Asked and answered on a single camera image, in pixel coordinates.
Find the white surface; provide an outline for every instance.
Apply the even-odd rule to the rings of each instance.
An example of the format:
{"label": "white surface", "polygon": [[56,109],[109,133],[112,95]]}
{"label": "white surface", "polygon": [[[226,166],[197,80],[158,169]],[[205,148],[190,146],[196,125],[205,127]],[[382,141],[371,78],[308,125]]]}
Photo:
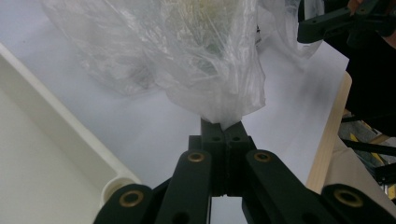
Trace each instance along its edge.
{"label": "white surface", "polygon": [[[278,39],[261,44],[266,106],[243,122],[258,148],[275,152],[305,182],[347,59],[326,44],[309,61],[290,59]],[[37,1],[0,2],[0,42],[152,188],[172,175],[188,136],[200,132],[199,117],[161,91],[120,96],[88,77]],[[215,199],[212,223],[246,223],[240,200]]]}
{"label": "white surface", "polygon": [[0,223],[90,223],[139,180],[0,44]]}

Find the black metal bar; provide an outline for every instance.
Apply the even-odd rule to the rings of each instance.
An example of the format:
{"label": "black metal bar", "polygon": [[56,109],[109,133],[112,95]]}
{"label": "black metal bar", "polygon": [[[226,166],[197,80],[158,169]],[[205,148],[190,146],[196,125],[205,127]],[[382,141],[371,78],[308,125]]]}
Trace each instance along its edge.
{"label": "black metal bar", "polygon": [[153,191],[143,185],[128,185],[114,192],[96,216],[94,224],[150,224]]}
{"label": "black metal bar", "polygon": [[333,12],[299,22],[297,41],[313,43],[323,38],[329,38],[347,31],[352,23],[350,9],[340,8]]}
{"label": "black metal bar", "polygon": [[374,145],[370,143],[354,142],[346,139],[341,139],[341,140],[343,140],[344,144],[347,147],[351,147],[354,150],[375,152],[383,155],[396,156],[396,147],[386,147],[386,146]]}
{"label": "black metal bar", "polygon": [[256,148],[254,148],[254,144],[250,144],[250,137],[241,121],[225,130],[224,136],[227,144],[227,196],[242,197],[247,183],[245,169],[243,168],[245,156],[250,150]]}
{"label": "black metal bar", "polygon": [[268,217],[265,209],[262,207],[262,204],[253,191],[254,190],[252,189],[248,189],[246,192],[244,192],[242,198],[242,211],[244,212],[247,223],[271,223],[271,220]]}
{"label": "black metal bar", "polygon": [[201,119],[201,149],[212,155],[212,195],[219,197],[226,193],[225,138],[219,124]]}
{"label": "black metal bar", "polygon": [[208,223],[211,165],[211,155],[202,150],[180,156],[155,223]]}
{"label": "black metal bar", "polygon": [[246,158],[248,180],[271,223],[337,223],[275,154],[254,150]]}
{"label": "black metal bar", "polygon": [[375,180],[380,184],[396,183],[396,163],[375,168]]}
{"label": "black metal bar", "polygon": [[396,219],[384,208],[350,186],[327,186],[323,189],[321,197],[341,223],[396,223]]}

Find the plastic bag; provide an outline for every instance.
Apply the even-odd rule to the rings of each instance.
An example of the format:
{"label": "plastic bag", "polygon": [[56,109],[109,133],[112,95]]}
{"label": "plastic bag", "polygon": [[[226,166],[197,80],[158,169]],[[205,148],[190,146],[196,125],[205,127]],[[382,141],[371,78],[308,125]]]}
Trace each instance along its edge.
{"label": "plastic bag", "polygon": [[154,77],[172,102],[223,129],[264,106],[257,0],[42,1],[101,78],[125,88],[140,77],[147,88]]}
{"label": "plastic bag", "polygon": [[97,0],[41,0],[49,19],[78,49],[83,67],[122,93],[155,86],[133,32],[108,4]]}
{"label": "plastic bag", "polygon": [[323,0],[260,0],[260,6],[274,16],[276,30],[293,56],[309,58],[317,51],[322,41],[312,44],[297,42],[299,7],[304,7],[300,12],[307,20],[324,13]]}
{"label": "plastic bag", "polygon": [[169,99],[222,128],[264,106],[256,0],[108,0]]}

